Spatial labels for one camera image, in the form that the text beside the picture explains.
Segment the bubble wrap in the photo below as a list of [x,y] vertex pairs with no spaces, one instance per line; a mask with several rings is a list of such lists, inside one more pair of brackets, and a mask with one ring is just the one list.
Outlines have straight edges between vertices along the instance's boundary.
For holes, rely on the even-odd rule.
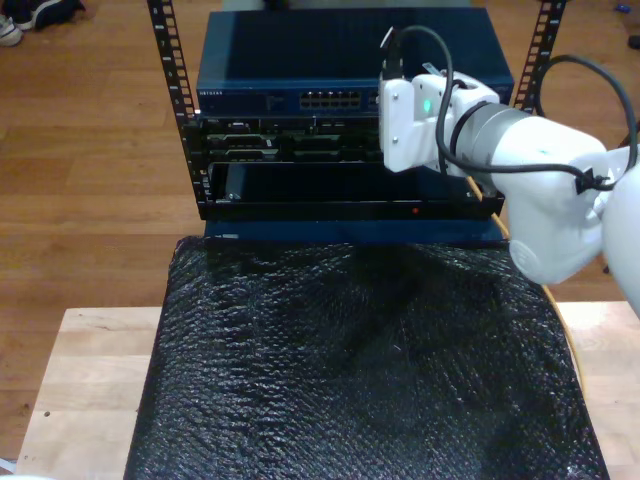
[[125,478],[608,478],[503,248],[176,249]]

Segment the white shoe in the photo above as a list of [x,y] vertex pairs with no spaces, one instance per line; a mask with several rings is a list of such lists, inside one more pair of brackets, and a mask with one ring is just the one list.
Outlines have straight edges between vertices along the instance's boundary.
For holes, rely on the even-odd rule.
[[0,15],[0,47],[12,47],[22,40],[22,32],[13,24],[13,20]]

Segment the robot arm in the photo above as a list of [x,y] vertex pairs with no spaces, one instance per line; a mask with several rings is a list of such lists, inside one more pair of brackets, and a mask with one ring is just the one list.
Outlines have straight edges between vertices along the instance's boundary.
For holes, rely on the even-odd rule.
[[[518,269],[536,283],[560,283],[604,250],[614,278],[640,315],[640,216],[634,211],[640,205],[640,170],[625,173],[629,147],[607,152],[586,133],[500,105],[498,95],[473,78],[457,72],[452,78],[457,85],[440,115],[444,76],[424,74],[411,82],[383,76],[379,98],[385,166],[394,172],[417,166],[439,170],[436,130],[439,116],[444,117],[445,144],[461,165],[469,165],[447,162],[447,174],[470,175],[485,192],[505,195],[510,254]],[[491,171],[550,164],[564,167]],[[620,181],[612,191],[598,191],[569,174],[567,166],[583,177]]]

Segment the shoe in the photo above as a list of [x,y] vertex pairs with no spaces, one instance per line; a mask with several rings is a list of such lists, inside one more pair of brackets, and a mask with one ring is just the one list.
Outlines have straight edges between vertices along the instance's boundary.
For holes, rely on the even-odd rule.
[[4,0],[2,13],[13,19],[13,24],[20,30],[31,29],[31,11],[28,0]]
[[13,47],[22,40],[22,32],[10,18],[0,15],[0,47]]
[[40,30],[54,23],[68,22],[76,10],[84,10],[80,0],[29,0],[31,25]]

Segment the black cable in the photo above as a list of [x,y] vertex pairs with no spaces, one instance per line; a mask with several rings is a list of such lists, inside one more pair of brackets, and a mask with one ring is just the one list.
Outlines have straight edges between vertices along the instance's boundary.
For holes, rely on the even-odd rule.
[[[456,165],[458,168],[466,171],[474,171],[480,173],[533,173],[533,172],[566,172],[574,175],[579,178],[585,188],[593,188],[595,190],[600,191],[608,191],[612,190],[614,184],[602,185],[601,182],[603,179],[592,178],[591,176],[584,173],[577,167],[571,165],[563,165],[563,164],[553,164],[553,163],[543,163],[543,164],[532,164],[532,165],[518,165],[518,166],[503,166],[503,165],[494,165],[494,166],[483,166],[476,165],[471,162],[467,162],[462,159],[458,159],[451,153],[449,148],[447,147],[444,141],[444,121],[445,116],[447,114],[448,105],[451,101],[451,94],[453,91],[454,80],[453,80],[453,61],[451,59],[451,52],[449,52],[449,48],[447,44],[444,42],[442,37],[438,35],[435,31],[430,28],[424,27],[422,25],[413,25],[407,28],[402,29],[398,35],[393,39],[391,45],[389,45],[389,49],[387,51],[387,60],[385,63],[385,71],[383,71],[383,78],[392,78],[393,74],[397,75],[397,72],[401,71],[401,62],[400,62],[400,46],[402,45],[402,41],[404,38],[411,33],[422,32],[431,36],[440,49],[442,50],[445,61],[447,64],[447,72],[446,72],[446,86],[444,93],[442,95],[442,107],[440,108],[440,112],[438,113],[438,119],[436,121],[436,143],[438,145],[438,150],[441,152],[444,157]],[[628,97],[620,97],[621,101],[623,98],[628,100]],[[635,135],[635,125],[633,123],[629,128],[630,135],[633,138],[636,138]]]
[[[638,120],[638,123],[636,123],[636,132],[638,132],[639,130],[640,130],[640,120]],[[624,140],[620,142],[620,145],[618,145],[618,148],[629,146],[630,141],[631,141],[631,135],[627,134],[627,136],[624,137]]]
[[464,89],[469,88],[469,87],[467,86],[467,84],[466,84],[466,83],[464,83],[464,82],[463,82],[462,80],[460,80],[459,78],[456,78],[456,79],[453,81],[453,86],[455,87],[456,85],[458,85],[460,88],[464,88]]
[[624,116],[627,122],[627,129],[629,130],[629,135],[627,136],[629,142],[629,161],[627,162],[627,168],[625,171],[628,171],[630,168],[635,166],[636,160],[638,158],[638,126],[636,125],[636,116],[633,112],[633,105],[631,104],[631,100],[627,95],[627,92],[624,90],[624,87],[620,84],[620,82],[605,70],[600,65],[592,62],[591,60],[580,57],[578,55],[558,55],[557,57],[552,58],[545,65],[542,66],[537,75],[537,88],[534,93],[534,106],[538,115],[542,117],[546,117],[544,110],[542,109],[541,104],[541,90],[542,90],[542,81],[547,72],[559,63],[576,63],[578,65],[582,65],[583,67],[588,68],[592,72],[597,73],[602,78],[604,78],[609,85],[613,88],[622,104],[622,108],[624,109]]

